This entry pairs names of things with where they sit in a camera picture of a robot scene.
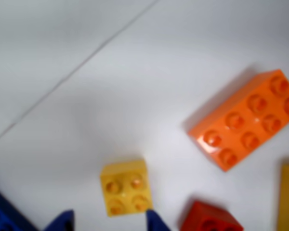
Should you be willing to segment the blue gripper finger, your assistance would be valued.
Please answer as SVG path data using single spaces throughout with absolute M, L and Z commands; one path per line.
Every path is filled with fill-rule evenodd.
M 157 212 L 148 209 L 145 214 L 147 231 L 170 231 Z
M 44 231 L 74 231 L 75 216 L 73 210 L 67 210 L 57 216 Z

